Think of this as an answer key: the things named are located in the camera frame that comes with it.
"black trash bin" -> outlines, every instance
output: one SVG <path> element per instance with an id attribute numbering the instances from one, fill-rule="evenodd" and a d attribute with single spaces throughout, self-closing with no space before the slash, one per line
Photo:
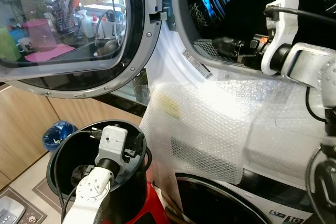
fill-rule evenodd
<path id="1" fill-rule="evenodd" d="M 94 123 L 80 131 L 90 130 L 92 127 L 102 130 L 108 125 L 116 125 L 127 129 L 127 139 L 125 146 L 133 143 L 135 138 L 142 131 L 134 124 L 121 120 L 107 120 Z M 57 189 L 54 177 L 55 160 L 59 153 L 56 176 L 63 198 L 73 190 L 71 184 L 72 172 L 80 165 L 95 165 L 95 158 L 98 155 L 99 140 L 89 137 L 89 134 L 71 135 L 62 143 L 51 157 L 47 167 L 47 182 L 50 189 L 57 195 Z M 122 224 L 130 221 L 141 210 L 146 199 L 146 139 L 143 138 L 140 148 L 141 155 L 132 158 L 128 163 L 123 175 L 118 176 L 115 185 L 111 188 L 111 197 L 104 218 L 110 220 L 113 224 Z"/>

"bubble wrap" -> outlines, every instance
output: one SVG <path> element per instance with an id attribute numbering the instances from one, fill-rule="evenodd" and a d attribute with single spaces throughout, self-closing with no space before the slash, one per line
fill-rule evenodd
<path id="1" fill-rule="evenodd" d="M 154 159 L 238 184 L 250 124 L 281 85 L 274 80 L 164 83 L 152 90 L 140 128 Z"/>
<path id="2" fill-rule="evenodd" d="M 278 89 L 254 120 L 244 153 L 248 161 L 304 179 L 308 160 L 326 137 L 324 123 L 308 113 L 306 87 L 288 83 Z M 310 105 L 323 117 L 320 94 L 311 90 Z"/>

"washer door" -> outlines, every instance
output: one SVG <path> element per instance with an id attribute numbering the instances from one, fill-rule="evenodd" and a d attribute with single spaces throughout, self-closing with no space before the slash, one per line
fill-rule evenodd
<path id="1" fill-rule="evenodd" d="M 3 3 L 21 29 L 0 27 L 0 81 L 58 98 L 128 83 L 149 60 L 162 22 L 162 0 L 80 0 L 80 12 L 73 0 Z M 95 16 L 105 19 L 98 25 Z"/>
<path id="2" fill-rule="evenodd" d="M 176 174 L 183 211 L 195 223 L 270 223 L 251 203 L 228 188 L 190 174 Z"/>

